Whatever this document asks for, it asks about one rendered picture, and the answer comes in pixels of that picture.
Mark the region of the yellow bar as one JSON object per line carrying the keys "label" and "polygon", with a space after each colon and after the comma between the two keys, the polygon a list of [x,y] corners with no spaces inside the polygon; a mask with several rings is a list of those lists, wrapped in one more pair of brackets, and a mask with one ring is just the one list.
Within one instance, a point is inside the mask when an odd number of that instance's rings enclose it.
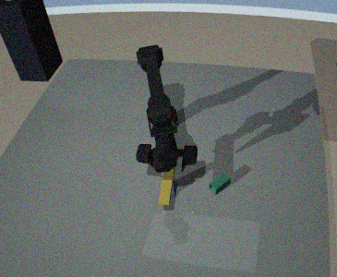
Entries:
{"label": "yellow bar", "polygon": [[175,175],[175,167],[170,172],[163,172],[162,186],[159,196],[159,205],[170,205],[173,182]]}

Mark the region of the green rectangular block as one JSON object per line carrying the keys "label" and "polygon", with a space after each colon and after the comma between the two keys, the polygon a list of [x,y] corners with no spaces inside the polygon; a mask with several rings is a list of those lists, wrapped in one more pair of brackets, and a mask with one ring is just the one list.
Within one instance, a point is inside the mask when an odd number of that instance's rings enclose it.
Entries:
{"label": "green rectangular block", "polygon": [[217,195],[219,192],[230,185],[230,180],[231,178],[223,173],[209,182],[209,190]]}

